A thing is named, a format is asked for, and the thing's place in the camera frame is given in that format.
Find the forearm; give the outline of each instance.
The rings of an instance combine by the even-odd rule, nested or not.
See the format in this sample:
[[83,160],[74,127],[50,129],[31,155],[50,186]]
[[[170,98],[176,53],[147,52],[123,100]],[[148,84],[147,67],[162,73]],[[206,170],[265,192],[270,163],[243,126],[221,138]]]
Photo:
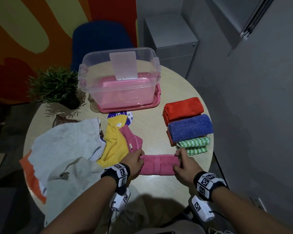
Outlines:
[[42,234],[83,233],[94,230],[105,205],[111,200],[116,186],[112,177],[103,177],[64,209],[43,230]]
[[216,188],[211,197],[238,233],[293,233],[271,215],[252,206],[225,187]]

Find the circular sticker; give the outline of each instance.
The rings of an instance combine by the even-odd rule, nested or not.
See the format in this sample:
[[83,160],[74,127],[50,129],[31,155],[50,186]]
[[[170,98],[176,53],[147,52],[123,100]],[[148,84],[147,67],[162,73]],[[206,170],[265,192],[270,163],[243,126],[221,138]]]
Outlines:
[[127,115],[127,120],[126,120],[126,125],[130,125],[133,121],[133,113],[131,111],[126,111],[126,112],[111,112],[107,115],[107,118],[109,119],[110,117],[116,117],[119,115]]

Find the round table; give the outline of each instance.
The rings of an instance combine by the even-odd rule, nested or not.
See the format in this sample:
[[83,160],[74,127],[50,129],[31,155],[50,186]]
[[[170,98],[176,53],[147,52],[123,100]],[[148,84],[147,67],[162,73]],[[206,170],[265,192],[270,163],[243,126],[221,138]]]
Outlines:
[[[133,122],[129,126],[130,130],[137,136],[143,139],[142,149],[145,154],[174,154],[175,147],[171,147],[167,137],[167,127],[165,126],[162,116],[163,108],[166,103],[176,102],[191,97],[198,97],[203,104],[204,113],[209,116],[208,110],[203,99],[198,92],[176,72],[163,67],[160,80],[161,97],[160,104],[151,109],[133,111]],[[93,103],[88,100],[88,94],[82,93],[83,106],[77,110],[68,110],[59,103],[42,104],[37,110],[34,118],[31,121],[27,131],[23,155],[25,156],[31,149],[34,140],[52,128],[52,123],[56,114],[64,115],[70,119],[91,119],[98,117],[101,120],[101,128],[105,132],[107,126],[107,114],[102,114],[98,110],[93,109]],[[199,165],[208,171],[211,165],[211,159],[214,148],[214,136],[208,135],[211,138],[210,145],[207,146],[208,152],[194,155],[193,157]],[[189,189],[177,181],[175,176],[138,176],[131,181],[141,195],[146,195],[151,199],[168,200],[178,204],[178,213],[182,208],[188,205],[190,198]],[[45,213],[45,205],[31,192],[30,193],[39,207]]]

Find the person's left hand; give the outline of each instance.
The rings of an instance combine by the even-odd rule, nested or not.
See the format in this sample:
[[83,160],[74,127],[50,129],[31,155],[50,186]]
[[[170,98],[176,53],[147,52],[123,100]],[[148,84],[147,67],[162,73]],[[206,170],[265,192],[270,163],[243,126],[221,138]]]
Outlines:
[[144,151],[142,149],[137,149],[133,153],[128,153],[122,160],[121,163],[129,166],[130,169],[130,177],[134,177],[141,170],[144,160],[140,159],[140,156],[144,155]]

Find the blue chair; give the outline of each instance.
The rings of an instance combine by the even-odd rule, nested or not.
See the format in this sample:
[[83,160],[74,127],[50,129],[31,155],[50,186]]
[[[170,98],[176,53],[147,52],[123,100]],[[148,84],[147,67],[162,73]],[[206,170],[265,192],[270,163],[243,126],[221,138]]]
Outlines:
[[78,72],[82,59],[89,52],[133,47],[125,28],[118,22],[98,20],[82,24],[73,33],[70,69]]

